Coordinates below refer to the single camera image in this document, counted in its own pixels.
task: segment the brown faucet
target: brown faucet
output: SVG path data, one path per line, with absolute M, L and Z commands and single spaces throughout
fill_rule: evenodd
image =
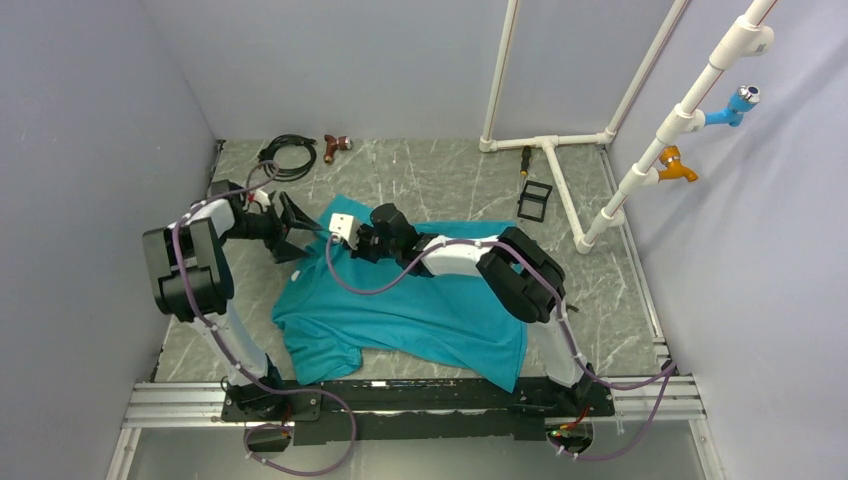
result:
M 336 150 L 350 150 L 353 146 L 353 142 L 348 137 L 336 138 L 329 133 L 324 135 L 324 141 L 327 142 L 327 151 L 324 152 L 324 163 L 327 165 L 333 163 Z
M 660 154 L 660 162 L 665 166 L 665 170 L 659 172 L 660 180 L 686 178 L 692 183 L 698 179 L 698 174 L 680 161 L 680 149 L 676 145 L 665 147 Z

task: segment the blue faucet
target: blue faucet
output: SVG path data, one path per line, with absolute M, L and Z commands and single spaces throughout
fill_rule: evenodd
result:
M 751 111 L 760 103 L 760 89 L 753 85 L 742 85 L 730 97 L 724 110 L 706 114 L 704 125 L 726 123 L 738 127 L 742 123 L 745 112 Z

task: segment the teal cloth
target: teal cloth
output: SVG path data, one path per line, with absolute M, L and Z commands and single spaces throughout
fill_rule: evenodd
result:
M 347 213 L 367 223 L 371 208 L 337 196 L 319 223 Z M 415 225 L 424 233 L 455 238 L 498 235 L 512 222 L 431 222 Z M 436 363 L 474 370 L 507 391 L 515 387 L 527 347 L 527 328 L 501 306 L 479 277 L 405 277 L 374 296 L 343 289 L 327 270 L 327 232 L 307 247 L 312 256 L 297 265 L 271 311 L 301 384 L 348 375 L 362 365 L 363 348 L 401 350 Z M 401 269 L 391 259 L 374 264 L 353 260 L 334 246 L 333 266 L 349 285 L 379 288 Z

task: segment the orange faucet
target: orange faucet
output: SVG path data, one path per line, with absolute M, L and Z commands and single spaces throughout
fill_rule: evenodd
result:
M 685 177 L 689 183 L 692 183 L 698 179 L 698 174 L 680 161 L 680 149 L 676 145 L 665 147 L 663 153 L 660 154 L 660 162 L 665 166 L 665 170 L 659 172 L 660 180 L 674 180 Z

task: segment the coiled black cable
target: coiled black cable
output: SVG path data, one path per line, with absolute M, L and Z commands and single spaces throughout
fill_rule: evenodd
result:
M 264 163 L 262 165 L 262 171 L 265 172 L 265 175 L 273 177 L 275 181 L 293 182 L 305 177 L 306 174 L 312 170 L 312 166 L 315 165 L 315 160 L 318 158 L 318 154 L 315 152 L 315 147 L 313 147 L 313 145 L 315 145 L 315 140 L 311 138 L 292 134 L 280 135 L 279 137 L 271 140 L 271 143 L 269 143 L 267 147 L 259 151 L 257 159 L 259 160 L 259 163 L 274 160 L 274 155 L 276 155 L 277 150 L 285 146 L 305 147 L 309 150 L 309 161 L 299 167 L 279 168 L 275 175 L 274 169 L 271 168 L 270 163 Z

